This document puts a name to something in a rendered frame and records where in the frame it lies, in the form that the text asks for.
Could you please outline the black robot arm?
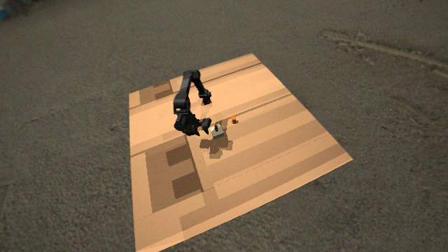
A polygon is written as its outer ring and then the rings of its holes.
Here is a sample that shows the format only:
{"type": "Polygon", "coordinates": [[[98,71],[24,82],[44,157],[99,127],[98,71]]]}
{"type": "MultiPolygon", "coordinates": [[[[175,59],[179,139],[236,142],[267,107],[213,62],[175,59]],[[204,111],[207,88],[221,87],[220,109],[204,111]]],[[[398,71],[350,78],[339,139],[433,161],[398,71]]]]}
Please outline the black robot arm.
{"type": "Polygon", "coordinates": [[[211,92],[209,92],[208,89],[204,88],[200,80],[200,72],[198,70],[188,70],[183,72],[181,89],[174,98],[174,115],[177,115],[174,123],[174,129],[178,131],[185,130],[185,134],[188,136],[195,135],[198,126],[193,121],[192,123],[188,123],[188,120],[193,116],[192,112],[190,111],[190,99],[188,97],[191,82],[194,83],[195,87],[199,91],[198,97],[203,98],[203,103],[205,105],[212,103],[210,100],[211,92]]]}

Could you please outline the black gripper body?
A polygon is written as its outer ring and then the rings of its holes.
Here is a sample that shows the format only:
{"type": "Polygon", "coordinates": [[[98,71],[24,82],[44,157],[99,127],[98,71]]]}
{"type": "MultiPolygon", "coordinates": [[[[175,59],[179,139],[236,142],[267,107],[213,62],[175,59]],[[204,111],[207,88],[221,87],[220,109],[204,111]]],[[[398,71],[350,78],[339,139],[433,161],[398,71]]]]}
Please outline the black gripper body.
{"type": "Polygon", "coordinates": [[[192,123],[192,121],[198,125],[197,127],[202,126],[202,129],[209,129],[212,120],[205,118],[200,122],[200,119],[196,119],[195,114],[193,114],[191,119],[188,120],[188,123],[192,123]]]}

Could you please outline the white square block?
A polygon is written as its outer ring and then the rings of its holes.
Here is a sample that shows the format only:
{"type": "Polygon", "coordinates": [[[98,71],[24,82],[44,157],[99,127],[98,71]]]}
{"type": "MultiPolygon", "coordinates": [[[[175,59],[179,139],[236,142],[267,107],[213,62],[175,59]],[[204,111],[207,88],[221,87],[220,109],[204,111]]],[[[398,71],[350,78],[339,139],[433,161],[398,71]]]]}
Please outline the white square block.
{"type": "Polygon", "coordinates": [[[217,128],[218,128],[217,132],[215,130],[215,127],[211,127],[210,128],[211,133],[212,133],[214,139],[217,139],[217,138],[220,138],[220,137],[224,136],[224,132],[223,132],[223,129],[222,129],[221,125],[217,125],[217,128]]]}

